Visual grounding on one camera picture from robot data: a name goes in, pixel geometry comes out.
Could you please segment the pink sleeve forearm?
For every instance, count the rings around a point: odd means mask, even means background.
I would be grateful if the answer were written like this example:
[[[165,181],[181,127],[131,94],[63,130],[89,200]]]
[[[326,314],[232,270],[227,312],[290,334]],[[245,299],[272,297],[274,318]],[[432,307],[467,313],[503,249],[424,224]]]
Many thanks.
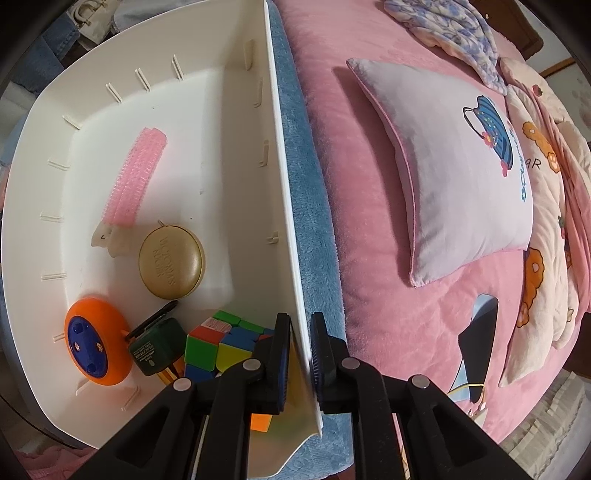
[[[95,452],[93,448],[51,446],[41,453],[15,454],[32,479],[69,479]]]

